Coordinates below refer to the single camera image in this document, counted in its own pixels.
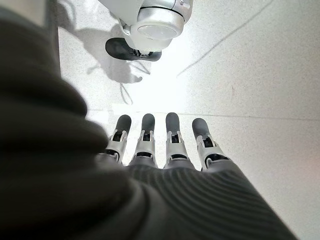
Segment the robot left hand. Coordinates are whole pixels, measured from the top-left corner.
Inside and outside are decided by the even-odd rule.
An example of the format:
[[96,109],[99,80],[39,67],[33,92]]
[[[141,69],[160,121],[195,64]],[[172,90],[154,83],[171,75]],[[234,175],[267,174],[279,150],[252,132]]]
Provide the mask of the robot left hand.
[[293,240],[223,154],[198,171],[135,157],[122,166],[59,74],[49,2],[0,3],[3,240]]

